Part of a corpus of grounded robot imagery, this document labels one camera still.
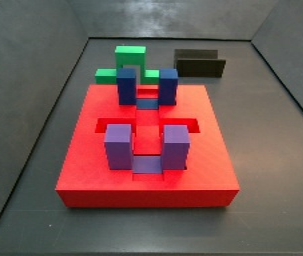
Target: green block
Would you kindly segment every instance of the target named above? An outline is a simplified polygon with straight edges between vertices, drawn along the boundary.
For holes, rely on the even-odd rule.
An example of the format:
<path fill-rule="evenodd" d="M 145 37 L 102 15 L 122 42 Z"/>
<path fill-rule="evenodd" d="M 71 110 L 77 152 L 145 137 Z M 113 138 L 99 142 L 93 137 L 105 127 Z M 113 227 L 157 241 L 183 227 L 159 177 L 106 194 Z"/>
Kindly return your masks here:
<path fill-rule="evenodd" d="M 115 53 L 137 53 L 137 54 L 146 54 L 146 46 L 117 46 Z"/>
<path fill-rule="evenodd" d="M 142 77 L 142 84 L 159 84 L 159 70 L 146 70 L 146 75 Z"/>
<path fill-rule="evenodd" d="M 95 81 L 97 84 L 117 84 L 117 69 L 98 69 Z"/>
<path fill-rule="evenodd" d="M 115 48 L 117 69 L 125 65 L 141 66 L 141 73 L 146 69 L 146 47 L 145 46 L 117 46 Z"/>

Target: gray wall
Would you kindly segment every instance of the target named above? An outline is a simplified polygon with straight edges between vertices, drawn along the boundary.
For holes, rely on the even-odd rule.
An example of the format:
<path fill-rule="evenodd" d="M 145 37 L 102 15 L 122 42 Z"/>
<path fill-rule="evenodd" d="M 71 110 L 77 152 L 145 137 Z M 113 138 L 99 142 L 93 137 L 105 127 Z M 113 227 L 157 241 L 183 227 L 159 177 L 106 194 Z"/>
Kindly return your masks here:
<path fill-rule="evenodd" d="M 0 0 L 0 211 L 86 42 L 66 1 Z"/>
<path fill-rule="evenodd" d="M 90 37 L 252 40 L 278 0 L 68 0 Z"/>
<path fill-rule="evenodd" d="M 303 0 L 282 0 L 253 44 L 303 108 Z"/>

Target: red platform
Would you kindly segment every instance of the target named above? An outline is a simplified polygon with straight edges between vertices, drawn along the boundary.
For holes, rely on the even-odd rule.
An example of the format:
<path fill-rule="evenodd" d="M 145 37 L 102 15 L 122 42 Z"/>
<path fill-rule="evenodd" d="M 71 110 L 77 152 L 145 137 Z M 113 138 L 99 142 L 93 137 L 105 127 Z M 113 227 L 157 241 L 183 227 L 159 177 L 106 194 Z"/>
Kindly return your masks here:
<path fill-rule="evenodd" d="M 146 89 L 153 91 L 139 95 L 154 97 L 157 87 Z M 163 174 L 110 170 L 103 142 L 109 123 L 133 124 L 139 155 L 161 153 L 165 124 L 187 124 L 187 169 Z M 90 86 L 56 191 L 68 207 L 227 206 L 239 184 L 205 86 L 179 85 L 177 106 L 161 106 L 158 113 L 119 106 L 117 86 Z"/>

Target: blue block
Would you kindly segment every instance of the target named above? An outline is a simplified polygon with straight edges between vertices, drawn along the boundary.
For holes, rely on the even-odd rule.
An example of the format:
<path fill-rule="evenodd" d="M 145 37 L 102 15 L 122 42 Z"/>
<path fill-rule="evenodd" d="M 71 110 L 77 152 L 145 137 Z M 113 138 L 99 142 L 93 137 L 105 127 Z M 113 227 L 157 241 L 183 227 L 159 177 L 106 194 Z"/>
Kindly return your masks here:
<path fill-rule="evenodd" d="M 178 70 L 159 70 L 159 105 L 177 105 Z"/>
<path fill-rule="evenodd" d="M 117 72 L 119 105 L 137 104 L 137 74 L 134 68 L 121 68 Z"/>
<path fill-rule="evenodd" d="M 133 126 L 131 124 L 109 124 L 105 147 L 111 170 L 133 169 Z"/>
<path fill-rule="evenodd" d="M 137 109 L 157 110 L 158 99 L 137 99 Z"/>
<path fill-rule="evenodd" d="M 162 174 L 161 156 L 135 156 L 134 157 L 135 174 Z"/>
<path fill-rule="evenodd" d="M 189 128 L 186 125 L 165 125 L 162 145 L 162 169 L 185 170 L 190 148 Z"/>

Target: blue pillar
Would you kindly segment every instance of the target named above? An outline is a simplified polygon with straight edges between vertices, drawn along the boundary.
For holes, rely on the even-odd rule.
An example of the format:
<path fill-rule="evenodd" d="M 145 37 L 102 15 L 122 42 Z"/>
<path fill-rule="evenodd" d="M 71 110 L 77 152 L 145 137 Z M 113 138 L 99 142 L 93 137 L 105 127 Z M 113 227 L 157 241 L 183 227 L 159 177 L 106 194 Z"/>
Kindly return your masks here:
<path fill-rule="evenodd" d="M 165 125 L 162 146 L 162 169 L 185 170 L 190 148 L 189 128 L 186 125 Z"/>
<path fill-rule="evenodd" d="M 159 105 L 177 105 L 178 70 L 159 70 Z"/>
<path fill-rule="evenodd" d="M 111 170 L 133 169 L 133 126 L 131 124 L 109 124 L 105 147 Z"/>
<path fill-rule="evenodd" d="M 137 75 L 135 69 L 121 68 L 117 72 L 119 105 L 137 104 Z"/>

